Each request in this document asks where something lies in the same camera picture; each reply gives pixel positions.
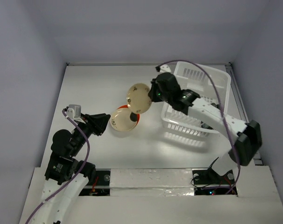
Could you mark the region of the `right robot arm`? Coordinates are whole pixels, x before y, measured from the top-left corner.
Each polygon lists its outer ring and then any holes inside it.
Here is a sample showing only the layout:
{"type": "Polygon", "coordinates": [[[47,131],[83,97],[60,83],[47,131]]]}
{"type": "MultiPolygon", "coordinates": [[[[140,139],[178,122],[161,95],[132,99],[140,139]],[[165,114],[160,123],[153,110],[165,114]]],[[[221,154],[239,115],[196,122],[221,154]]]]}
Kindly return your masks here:
{"type": "Polygon", "coordinates": [[[215,159],[199,175],[200,178],[218,183],[228,171],[247,166],[262,146],[261,127],[257,121],[245,122],[225,114],[193,90],[181,89],[175,76],[169,72],[152,79],[148,96],[152,102],[164,101],[174,110],[199,119],[229,140],[231,149],[215,159]]]}

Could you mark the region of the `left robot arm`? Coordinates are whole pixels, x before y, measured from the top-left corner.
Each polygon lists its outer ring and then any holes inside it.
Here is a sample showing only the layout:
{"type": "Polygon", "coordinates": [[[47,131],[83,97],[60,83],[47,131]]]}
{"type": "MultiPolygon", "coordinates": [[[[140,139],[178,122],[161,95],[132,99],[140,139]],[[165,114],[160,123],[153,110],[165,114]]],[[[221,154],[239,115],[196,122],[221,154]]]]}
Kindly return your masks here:
{"type": "Polygon", "coordinates": [[[83,188],[97,182],[95,165],[87,161],[91,150],[88,139],[104,133],[110,115],[74,116],[69,108],[62,114],[75,128],[53,135],[40,203],[26,220],[28,224],[64,224],[83,188]]]}

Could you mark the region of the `cream plate with dark spot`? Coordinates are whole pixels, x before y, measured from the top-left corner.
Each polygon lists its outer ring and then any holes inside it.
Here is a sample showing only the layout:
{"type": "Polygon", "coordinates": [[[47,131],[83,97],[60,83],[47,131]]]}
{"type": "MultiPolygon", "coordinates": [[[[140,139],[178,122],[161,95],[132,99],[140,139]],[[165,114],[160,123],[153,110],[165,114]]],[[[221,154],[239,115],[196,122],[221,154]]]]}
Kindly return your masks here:
{"type": "Polygon", "coordinates": [[[115,110],[110,117],[112,128],[120,132],[128,132],[134,129],[138,121],[138,115],[125,107],[115,110]]]}

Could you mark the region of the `beige patterned plate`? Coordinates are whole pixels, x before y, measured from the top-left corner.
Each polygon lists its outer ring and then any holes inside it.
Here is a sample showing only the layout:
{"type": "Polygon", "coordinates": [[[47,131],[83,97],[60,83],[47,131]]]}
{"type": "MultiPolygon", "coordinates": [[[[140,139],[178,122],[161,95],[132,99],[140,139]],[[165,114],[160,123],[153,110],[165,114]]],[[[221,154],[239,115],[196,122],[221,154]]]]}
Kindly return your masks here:
{"type": "Polygon", "coordinates": [[[150,88],[143,83],[132,85],[126,95],[127,106],[131,112],[142,114],[149,110],[152,105],[151,98],[148,96],[150,88]]]}

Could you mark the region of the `orange plate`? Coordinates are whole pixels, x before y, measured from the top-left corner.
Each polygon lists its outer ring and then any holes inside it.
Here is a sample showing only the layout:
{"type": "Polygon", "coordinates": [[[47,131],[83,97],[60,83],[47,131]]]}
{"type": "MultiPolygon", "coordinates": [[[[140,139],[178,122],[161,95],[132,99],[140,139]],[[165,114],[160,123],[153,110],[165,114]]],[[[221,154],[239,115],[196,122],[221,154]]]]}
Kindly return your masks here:
{"type": "Polygon", "coordinates": [[[126,127],[127,129],[135,128],[139,121],[140,115],[137,113],[132,112],[127,105],[120,106],[117,109],[119,122],[122,126],[126,127]]]}

